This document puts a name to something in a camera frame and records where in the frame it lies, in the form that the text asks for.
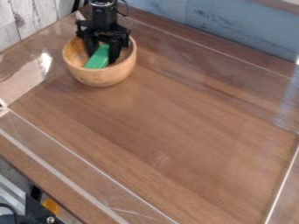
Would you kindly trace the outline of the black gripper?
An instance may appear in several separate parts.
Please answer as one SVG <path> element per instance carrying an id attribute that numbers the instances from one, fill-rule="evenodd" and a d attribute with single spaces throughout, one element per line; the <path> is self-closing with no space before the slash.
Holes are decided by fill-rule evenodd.
<path id="1" fill-rule="evenodd" d="M 98 49 L 98 42 L 108 43 L 108 63 L 117 61 L 121 47 L 130 45 L 130 30 L 120 24 L 113 24 L 106 30 L 93 27 L 90 20 L 76 20 L 76 35 L 84 41 L 88 56 Z"/>

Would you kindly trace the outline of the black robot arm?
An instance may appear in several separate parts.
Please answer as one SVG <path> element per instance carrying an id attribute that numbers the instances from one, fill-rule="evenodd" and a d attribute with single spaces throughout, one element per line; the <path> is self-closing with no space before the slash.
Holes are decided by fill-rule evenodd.
<path id="1" fill-rule="evenodd" d="M 117 0 L 88 0 L 90 20 L 77 19 L 76 36 L 81 38 L 88 56 L 92 56 L 102 44 L 106 44 L 108 64 L 117 61 L 122 48 L 130 45 L 130 30 L 117 22 L 117 15 L 126 13 L 117 10 Z"/>

